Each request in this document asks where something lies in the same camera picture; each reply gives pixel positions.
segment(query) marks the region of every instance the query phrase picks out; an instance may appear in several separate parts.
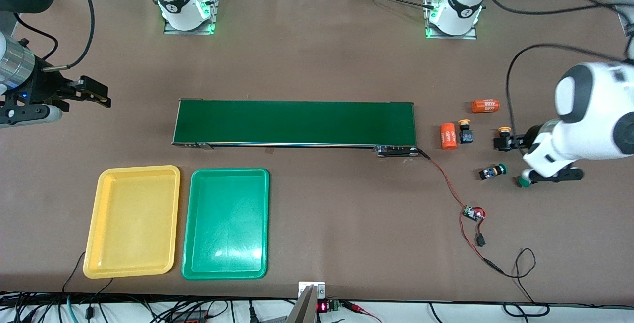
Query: plastic tray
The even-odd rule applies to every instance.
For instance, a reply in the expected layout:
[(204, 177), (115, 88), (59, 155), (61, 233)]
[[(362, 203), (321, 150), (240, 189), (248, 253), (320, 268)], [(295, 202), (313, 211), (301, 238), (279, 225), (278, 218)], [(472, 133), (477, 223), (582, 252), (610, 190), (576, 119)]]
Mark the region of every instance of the plastic tray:
[(269, 172), (199, 169), (192, 176), (183, 277), (261, 278), (266, 273)]
[(181, 173), (172, 165), (109, 169), (97, 184), (88, 278), (160, 275), (174, 264)]

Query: green wire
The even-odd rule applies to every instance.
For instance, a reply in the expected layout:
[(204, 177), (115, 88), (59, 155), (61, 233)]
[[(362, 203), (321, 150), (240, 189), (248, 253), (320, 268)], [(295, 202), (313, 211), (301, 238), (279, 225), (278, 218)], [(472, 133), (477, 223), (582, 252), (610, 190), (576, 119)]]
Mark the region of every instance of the green wire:
[(70, 318), (74, 323), (79, 323), (77, 317), (75, 316), (75, 312), (73, 312), (73, 307), (70, 305), (70, 296), (66, 297), (66, 305), (68, 305), (68, 313), (70, 313)]

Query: black connector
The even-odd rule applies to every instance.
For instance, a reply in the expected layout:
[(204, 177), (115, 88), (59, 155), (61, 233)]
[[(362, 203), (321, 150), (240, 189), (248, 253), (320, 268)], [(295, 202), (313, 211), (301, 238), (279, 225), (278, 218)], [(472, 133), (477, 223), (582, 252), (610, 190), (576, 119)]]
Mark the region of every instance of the black connector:
[(260, 323), (258, 319), (258, 315), (256, 314), (256, 309), (253, 308), (253, 303), (249, 301), (249, 323)]
[(486, 242), (484, 241), (484, 236), (481, 233), (479, 233), (475, 239), (475, 243), (478, 246), (482, 247), (486, 245)]
[(86, 308), (86, 314), (84, 315), (84, 318), (86, 319), (90, 319), (93, 318), (95, 316), (95, 309), (93, 309), (93, 307), (88, 306), (88, 308)]

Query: tabletop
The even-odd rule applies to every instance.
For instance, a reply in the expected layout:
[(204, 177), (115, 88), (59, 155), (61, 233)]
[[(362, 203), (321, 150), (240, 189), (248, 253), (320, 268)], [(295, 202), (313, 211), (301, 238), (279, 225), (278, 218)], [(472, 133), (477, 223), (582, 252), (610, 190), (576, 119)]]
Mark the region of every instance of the tabletop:
[[(500, 0), (555, 9), (582, 0)], [(112, 107), (72, 102), (52, 124), (0, 133), (0, 290), (59, 291), (86, 248), (95, 188), (106, 169), (175, 165), (182, 173), (173, 269), (116, 278), (109, 292), (292, 297), (297, 282), (326, 282), (351, 299), (525, 301), (516, 283), (487, 267), (460, 235), (460, 205), (442, 174), (418, 158), (377, 158), (363, 149), (186, 149), (170, 142), (179, 98), (414, 102), (419, 147), (448, 174), (467, 205), (487, 210), (483, 255), (510, 271), (521, 248), (537, 266), (523, 285), (537, 301), (631, 303), (634, 299), (632, 158), (578, 161), (586, 178), (519, 188), (527, 165), (492, 148), (509, 126), (504, 81), (511, 58), (557, 42), (620, 56), (625, 37), (610, 11), (522, 16), (487, 9), (478, 40), (426, 39), (421, 9), (388, 0), (222, 0), (213, 36), (165, 36), (152, 0), (94, 0), (86, 58), (65, 71), (109, 86)], [(86, 0), (55, 0), (25, 14), (54, 34), (49, 59), (67, 64), (89, 29)], [(50, 42), (18, 27), (35, 54)], [(555, 118), (553, 90), (568, 68), (596, 59), (533, 50), (511, 76), (517, 131)], [(497, 113), (469, 102), (498, 98)], [(440, 149), (439, 126), (469, 118), (475, 141)], [(477, 172), (504, 162), (508, 176)], [(271, 174), (268, 272), (260, 280), (187, 281), (181, 276), (192, 173), (263, 167)], [(465, 222), (469, 236), (475, 225)], [(521, 260), (527, 269), (530, 260)], [(81, 270), (67, 291), (106, 280)]]

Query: orange cylinder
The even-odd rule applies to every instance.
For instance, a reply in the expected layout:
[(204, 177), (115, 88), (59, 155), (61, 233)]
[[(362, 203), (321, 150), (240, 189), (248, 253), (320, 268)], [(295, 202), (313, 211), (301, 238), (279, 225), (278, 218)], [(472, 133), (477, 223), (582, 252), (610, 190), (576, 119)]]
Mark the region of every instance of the orange cylinder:
[(480, 99), (471, 102), (472, 113), (496, 112), (500, 110), (500, 102), (497, 99)]
[(456, 126), (452, 122), (447, 122), (440, 126), (440, 141), (444, 150), (457, 149)]

